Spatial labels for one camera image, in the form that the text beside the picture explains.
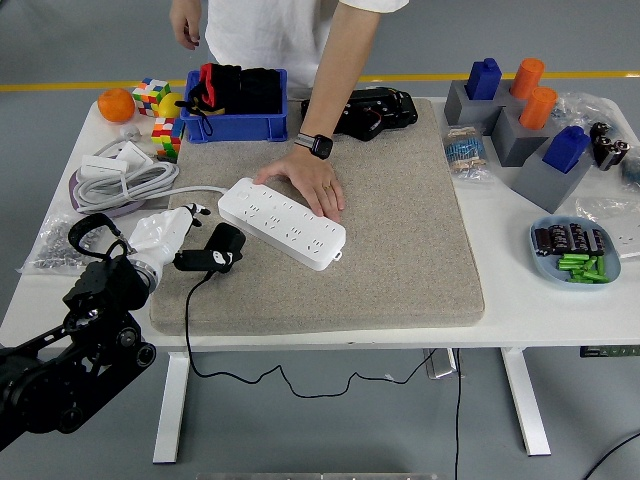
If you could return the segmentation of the person's left hand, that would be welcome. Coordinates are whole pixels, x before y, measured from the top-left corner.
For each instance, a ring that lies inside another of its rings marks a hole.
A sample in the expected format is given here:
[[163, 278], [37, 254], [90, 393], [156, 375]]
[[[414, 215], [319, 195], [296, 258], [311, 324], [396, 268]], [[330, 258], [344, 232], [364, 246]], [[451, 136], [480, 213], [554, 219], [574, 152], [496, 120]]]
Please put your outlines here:
[[294, 145], [286, 155], [261, 168], [253, 183], [264, 184], [272, 177], [287, 178], [315, 215], [341, 222], [345, 196], [329, 162], [313, 156], [304, 147]]

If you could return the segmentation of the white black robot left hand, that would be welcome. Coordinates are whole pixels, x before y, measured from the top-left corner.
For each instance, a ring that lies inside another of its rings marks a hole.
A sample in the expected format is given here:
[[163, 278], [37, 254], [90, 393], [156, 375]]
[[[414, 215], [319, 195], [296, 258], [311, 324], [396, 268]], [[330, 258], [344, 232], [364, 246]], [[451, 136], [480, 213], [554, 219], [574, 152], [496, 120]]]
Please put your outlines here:
[[209, 213], [204, 206], [191, 203], [138, 221], [129, 238], [132, 253], [128, 259], [150, 291], [159, 286], [163, 268], [169, 264], [179, 271], [212, 275], [229, 272], [243, 258], [244, 233], [224, 222], [215, 227], [204, 248], [183, 248], [189, 231], [201, 226], [196, 216]]

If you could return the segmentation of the person's right hand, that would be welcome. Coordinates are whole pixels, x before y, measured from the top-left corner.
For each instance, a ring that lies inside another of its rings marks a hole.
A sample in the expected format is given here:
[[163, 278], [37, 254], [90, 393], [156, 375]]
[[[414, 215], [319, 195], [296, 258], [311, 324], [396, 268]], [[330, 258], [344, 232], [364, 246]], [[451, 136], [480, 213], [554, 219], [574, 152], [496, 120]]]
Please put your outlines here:
[[169, 21], [176, 42], [187, 50], [195, 50], [200, 44], [200, 20], [202, 4], [198, 0], [173, 0]]

